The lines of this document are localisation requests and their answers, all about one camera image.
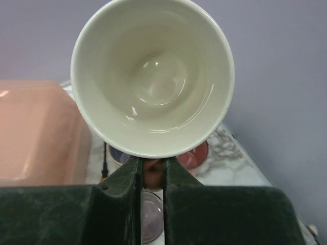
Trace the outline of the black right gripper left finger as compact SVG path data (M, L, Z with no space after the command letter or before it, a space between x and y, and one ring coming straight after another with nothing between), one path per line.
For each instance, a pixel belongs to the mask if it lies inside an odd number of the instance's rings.
M97 185L1 188L1 244L140 244L141 163Z

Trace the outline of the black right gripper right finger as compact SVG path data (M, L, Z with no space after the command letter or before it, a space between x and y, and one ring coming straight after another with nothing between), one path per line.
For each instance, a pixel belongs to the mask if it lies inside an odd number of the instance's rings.
M268 186L205 186L163 162L166 244L304 244L293 206Z

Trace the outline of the purple mug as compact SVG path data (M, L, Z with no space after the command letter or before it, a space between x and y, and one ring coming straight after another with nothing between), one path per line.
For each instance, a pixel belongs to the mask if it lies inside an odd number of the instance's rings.
M149 191L142 195L142 243L156 240L164 231L164 203L162 199Z

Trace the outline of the pink ghost pattern mug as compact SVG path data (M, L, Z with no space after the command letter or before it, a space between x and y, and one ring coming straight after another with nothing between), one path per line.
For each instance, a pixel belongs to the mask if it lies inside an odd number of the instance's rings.
M184 168L190 170L200 166L206 160L207 155L208 143L205 141L193 150L178 155L177 160Z

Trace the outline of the iridescent beige mug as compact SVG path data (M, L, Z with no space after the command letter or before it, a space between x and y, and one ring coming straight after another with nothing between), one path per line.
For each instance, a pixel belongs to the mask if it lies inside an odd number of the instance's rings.
M115 162L115 164L118 165L118 166L123 165L130 158L130 155L128 155L128 154L126 154L124 152L121 152L120 150L118 150L116 148L113 148L110 145L108 145L107 148L108 148L109 154L110 154L113 162Z

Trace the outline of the salmon pink mug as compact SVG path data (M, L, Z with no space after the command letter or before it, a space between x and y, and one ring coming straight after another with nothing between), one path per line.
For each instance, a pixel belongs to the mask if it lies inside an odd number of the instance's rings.
M144 186L157 190L162 161L196 148L222 122L235 65L223 31L193 1L110 1L76 40L71 83L87 124L144 158Z

